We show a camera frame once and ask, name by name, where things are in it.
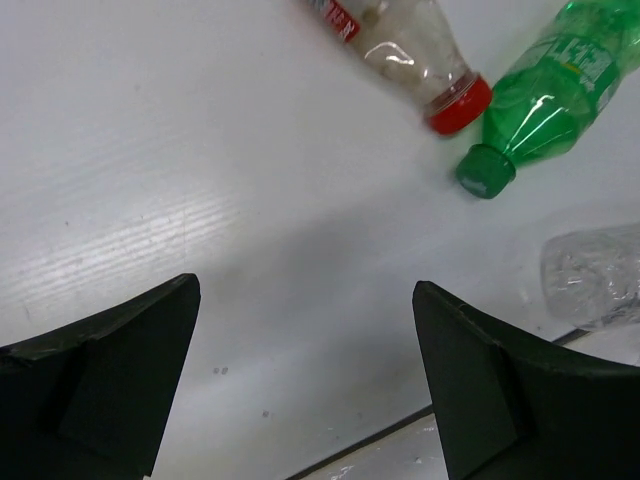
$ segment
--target red bottle cap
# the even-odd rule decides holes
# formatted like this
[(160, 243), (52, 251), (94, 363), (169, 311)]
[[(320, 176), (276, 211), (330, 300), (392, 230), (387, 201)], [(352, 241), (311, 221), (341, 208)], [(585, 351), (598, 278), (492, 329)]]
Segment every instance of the red bottle cap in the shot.
[(441, 112), (428, 117), (427, 123), (440, 135), (453, 135), (482, 115), (492, 98), (491, 88), (484, 78), (478, 75), (460, 98)]

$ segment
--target black object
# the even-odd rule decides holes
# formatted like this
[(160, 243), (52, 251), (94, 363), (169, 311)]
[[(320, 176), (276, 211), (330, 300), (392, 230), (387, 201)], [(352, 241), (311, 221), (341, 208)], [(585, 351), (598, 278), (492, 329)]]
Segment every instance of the black object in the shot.
[(0, 349), (0, 478), (151, 475), (199, 304), (182, 275)]
[(576, 353), (416, 286), (451, 480), (640, 478), (640, 368)]

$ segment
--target bottle label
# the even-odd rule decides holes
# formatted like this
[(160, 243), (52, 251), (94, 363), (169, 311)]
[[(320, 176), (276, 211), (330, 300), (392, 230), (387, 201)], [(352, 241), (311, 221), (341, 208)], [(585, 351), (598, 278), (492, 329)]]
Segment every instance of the bottle label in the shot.
[(308, 0), (320, 12), (329, 26), (345, 42), (350, 42), (360, 31), (360, 24), (335, 0)]
[(533, 45), (520, 57), (509, 74), (538, 65), (553, 64), (584, 88), (595, 115), (609, 104), (621, 82), (620, 70), (608, 50), (592, 40), (575, 35), (554, 35)]

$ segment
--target green label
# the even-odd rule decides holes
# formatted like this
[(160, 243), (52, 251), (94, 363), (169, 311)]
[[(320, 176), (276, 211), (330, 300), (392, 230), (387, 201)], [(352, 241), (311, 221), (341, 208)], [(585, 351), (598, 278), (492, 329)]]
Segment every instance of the green label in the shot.
[(620, 85), (615, 58), (597, 43), (575, 35), (554, 35), (536, 43), (509, 73), (553, 65), (581, 85), (595, 115), (607, 106)]

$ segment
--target green bottle cap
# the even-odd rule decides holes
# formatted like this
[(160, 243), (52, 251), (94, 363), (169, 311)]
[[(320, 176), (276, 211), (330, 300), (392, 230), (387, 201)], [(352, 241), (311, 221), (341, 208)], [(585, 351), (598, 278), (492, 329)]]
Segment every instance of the green bottle cap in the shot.
[(476, 197), (489, 199), (516, 178), (516, 169), (507, 156), (495, 148), (474, 145), (458, 165), (456, 178)]

